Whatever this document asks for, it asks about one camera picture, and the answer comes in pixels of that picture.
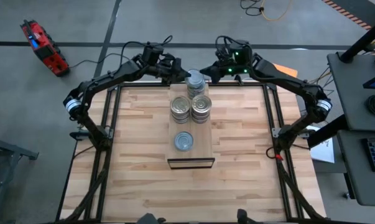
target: orange and black hazard stripe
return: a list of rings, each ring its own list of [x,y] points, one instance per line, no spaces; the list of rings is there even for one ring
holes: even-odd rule
[[[371,26],[367,23],[363,22],[361,19],[359,19],[357,16],[351,14],[347,10],[343,9],[339,5],[335,4],[331,0],[322,0],[325,2],[325,4],[331,6],[333,9],[337,10],[340,14],[344,15],[345,17],[349,18],[351,21],[355,22],[357,25],[361,26],[362,28],[369,30],[371,29]]]

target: wooden block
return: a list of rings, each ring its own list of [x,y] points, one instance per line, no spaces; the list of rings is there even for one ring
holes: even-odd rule
[[[209,96],[208,84],[205,86],[205,95]],[[186,84],[172,84],[170,86],[169,96],[170,100],[177,96],[188,97]],[[187,131],[193,136],[193,148],[188,152],[179,151],[175,147],[175,136],[181,131]],[[178,124],[174,121],[172,115],[169,115],[169,151],[167,153],[167,159],[213,157],[211,140],[211,118],[203,124],[196,124],[190,117],[188,122]]]

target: gray floor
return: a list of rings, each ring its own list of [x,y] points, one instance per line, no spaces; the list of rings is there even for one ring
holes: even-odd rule
[[[285,4],[267,2],[269,16]],[[102,42],[115,0],[0,1],[0,41],[25,41],[23,19],[39,21],[58,42]],[[321,0],[294,0],[279,22],[248,17],[231,0],[123,0],[111,38],[160,42],[174,35],[175,43],[213,43],[217,35],[247,39],[252,44],[349,45],[365,30]],[[62,47],[70,65],[97,60],[101,48]],[[182,58],[185,69],[202,68],[215,60],[213,49],[166,49]],[[109,49],[108,53],[120,52]],[[127,49],[132,57],[141,49]],[[295,68],[312,80],[326,68],[326,55],[335,50],[257,50],[266,59]],[[117,56],[106,59],[103,72],[114,70]],[[17,223],[42,223],[55,218],[75,142],[68,136],[76,124],[68,120],[62,100],[71,88],[93,76],[95,64],[84,63],[67,77],[57,78],[29,47],[0,47],[0,139],[40,152],[39,159],[22,159],[6,194],[1,217]],[[331,121],[339,116],[338,95],[331,95]],[[375,223],[375,207],[345,200],[342,175],[318,174],[328,216],[336,220]]]

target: can lid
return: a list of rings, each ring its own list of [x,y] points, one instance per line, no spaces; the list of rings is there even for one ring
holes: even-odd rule
[[[177,96],[170,102],[170,109],[174,113],[186,113],[190,109],[190,101],[185,96]]]
[[[206,113],[211,110],[211,99],[205,95],[198,95],[193,98],[192,108],[199,113]]]
[[[175,147],[181,151],[189,151],[193,147],[193,136],[186,132],[182,131],[175,136]]]
[[[203,82],[205,82],[204,75],[201,74],[197,69],[191,69],[188,71],[188,73],[190,73],[191,76],[185,79],[187,85],[200,88]]]

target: wooden table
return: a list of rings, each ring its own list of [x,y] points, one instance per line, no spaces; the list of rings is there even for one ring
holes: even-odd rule
[[[211,169],[170,170],[165,155],[169,147],[169,87],[123,88],[104,222],[135,222],[147,212],[168,222],[236,222],[239,208],[257,221],[285,221],[275,161],[265,155],[272,140],[262,88],[211,86],[209,94],[215,164]],[[90,115],[97,123],[105,95],[105,91],[98,93],[92,102]],[[279,88],[279,98],[286,124],[300,117],[294,94]],[[276,118],[273,101],[272,111]],[[307,146],[301,139],[295,144]],[[76,153],[90,145],[89,141],[79,142]],[[316,211],[325,215],[310,152],[292,147],[291,153],[299,189]],[[74,160],[62,218],[71,214],[86,194],[94,154],[92,149]],[[296,216],[291,192],[289,197]]]

